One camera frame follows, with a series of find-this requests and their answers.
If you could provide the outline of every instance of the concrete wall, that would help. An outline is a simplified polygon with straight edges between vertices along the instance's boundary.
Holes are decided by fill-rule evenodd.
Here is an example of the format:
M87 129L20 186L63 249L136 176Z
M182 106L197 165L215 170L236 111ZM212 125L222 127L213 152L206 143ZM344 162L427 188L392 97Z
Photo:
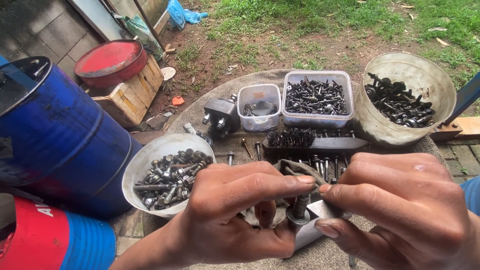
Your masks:
M120 13L120 15L132 18L135 14L137 14L143 19L133 0L111 1L117 11ZM138 2L142 5L142 9L144 10L145 15L147 15L149 20L153 18L153 16L158 10L164 11L166 5L168 4L168 0L138 0Z
M75 63L103 42L67 0L0 2L0 54L9 61L47 56L80 84Z

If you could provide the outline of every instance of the green plastic bag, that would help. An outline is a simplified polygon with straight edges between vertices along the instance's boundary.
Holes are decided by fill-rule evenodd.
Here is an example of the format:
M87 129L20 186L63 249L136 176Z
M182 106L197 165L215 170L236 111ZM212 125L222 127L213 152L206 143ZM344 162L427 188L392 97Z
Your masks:
M140 18L140 16L135 15L132 19L128 16L120 16L118 14L113 15L115 19L121 19L125 21L127 29L135 36L138 36L138 41L143 45L147 45L153 51L153 56L155 60L162 59L163 51L158 42L153 37L150 29L145 24L145 22Z

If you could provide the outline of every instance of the white bucket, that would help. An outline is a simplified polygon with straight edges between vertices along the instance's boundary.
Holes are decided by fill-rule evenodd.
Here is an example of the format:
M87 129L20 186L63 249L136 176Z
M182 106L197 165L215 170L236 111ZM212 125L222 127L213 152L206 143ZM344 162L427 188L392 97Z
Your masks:
M208 156L212 156L216 163L212 148L202 138L189 133L168 134L157 138L145 145L128 164L123 174L122 191L125 199L135 208L147 213L157 215L165 219L172 219L187 206L188 200L185 200L171 208L164 210L150 211L143 203L142 197L133 190L133 186L139 180L146 176L146 171L152 167L153 160L159 160L163 156L176 155L179 150L193 149L200 151Z
M431 102L436 111L433 124L424 128L397 125L383 116L372 104L365 92L366 84L373 84L367 73L379 78L388 77L392 82L405 82L412 95L422 95L422 102ZM365 68L359 89L354 97L353 125L359 137L383 147L401 147L413 144L429 134L445 121L456 104L456 91L450 77L427 59L403 52L390 52L375 57Z

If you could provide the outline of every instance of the blue barrel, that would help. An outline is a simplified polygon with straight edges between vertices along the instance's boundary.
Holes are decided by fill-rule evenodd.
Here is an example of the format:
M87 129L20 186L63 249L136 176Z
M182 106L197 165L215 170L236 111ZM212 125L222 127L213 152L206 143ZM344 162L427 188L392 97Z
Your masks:
M111 218L130 207L121 181L141 147L50 59L0 67L0 183Z

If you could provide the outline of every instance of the plastic container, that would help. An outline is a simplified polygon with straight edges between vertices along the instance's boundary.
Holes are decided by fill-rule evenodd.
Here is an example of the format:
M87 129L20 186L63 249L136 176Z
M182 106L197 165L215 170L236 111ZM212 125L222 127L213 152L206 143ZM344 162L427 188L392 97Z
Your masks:
M433 116L435 124L409 128L383 116L365 92L365 84L373 83L368 72L380 78L388 77L392 82L403 81L407 89L412 89L413 95L422 95L421 101L431 102L436 111ZM354 103L353 125L359 137L383 147L401 147L419 141L452 114L456 91L450 77L434 63L414 54L390 52L377 56L367 65Z
M256 104L259 101L272 102L278 108L275 114L267 116L243 116L245 104ZM278 126L282 97L278 86L272 84L246 86L240 89L237 110L245 131L262 132L274 130Z
M0 70L15 77L14 67L43 69L35 81L23 74L16 79L22 84L2 85L0 183L101 219L130 208L120 184L142 146L50 59L25 58Z
M212 148L199 136L190 133L175 133L162 136L145 145L128 164L122 180L122 190L125 199L135 208L169 220L184 210L188 199L172 208L150 211L142 203L142 197L138 192L133 190L133 186L146 176L145 172L152 167L152 160L158 160L167 155L176 155L179 150L185 151L188 148L212 156L214 163L216 163Z
M285 101L287 100L288 83L298 84L303 77L307 76L309 80L330 83L334 80L343 86L345 94L345 107L348 115L322 115L309 113L289 113L286 110ZM282 103L283 122L289 126L312 127L312 128L328 128L341 129L347 124L348 120L353 118L353 95L350 76L343 71L292 71L285 75L285 83L283 86L283 103Z
M14 200L16 228L7 238L0 269L107 270L110 267L116 241L108 222L20 197Z

